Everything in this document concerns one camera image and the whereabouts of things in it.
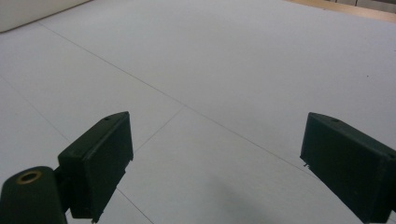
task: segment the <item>wooden edge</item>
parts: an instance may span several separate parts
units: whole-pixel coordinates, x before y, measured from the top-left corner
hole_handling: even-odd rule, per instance
[[[286,0],[292,3],[298,3],[310,7],[318,7],[323,9],[329,9],[332,11],[344,12],[355,16],[380,20],[380,21],[390,21],[396,23],[396,14],[378,11],[370,8],[364,7],[354,7],[334,2],[328,2],[324,0]]]

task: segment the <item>wooden strip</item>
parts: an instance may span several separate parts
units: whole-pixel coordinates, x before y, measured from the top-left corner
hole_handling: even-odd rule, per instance
[[[375,20],[380,20],[380,21],[390,21],[390,22],[396,23],[396,14],[384,12],[384,11],[373,10],[370,8],[353,7],[353,6],[349,6],[349,5],[328,2],[328,1],[324,1],[324,0],[286,0],[286,1],[302,4],[302,5],[310,6],[310,7],[319,7],[319,8],[323,8],[323,9],[329,9],[332,11],[344,12],[344,13],[348,13],[348,14],[352,14],[352,15],[360,16],[360,17],[365,17],[365,18],[370,18],[370,19],[375,19]]]

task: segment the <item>black mechanical part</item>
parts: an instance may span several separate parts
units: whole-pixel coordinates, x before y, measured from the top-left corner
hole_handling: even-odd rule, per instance
[[[35,167],[9,178],[0,199],[0,224],[97,222],[134,157],[128,112],[101,119],[59,156],[60,166]]]
[[[339,119],[309,113],[301,159],[363,223],[386,223],[396,152]]]

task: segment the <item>screw hole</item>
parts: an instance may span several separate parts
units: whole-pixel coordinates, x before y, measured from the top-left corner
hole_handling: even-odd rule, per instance
[[[40,178],[41,172],[40,171],[29,171],[20,175],[17,179],[17,184],[24,185],[30,184]]]

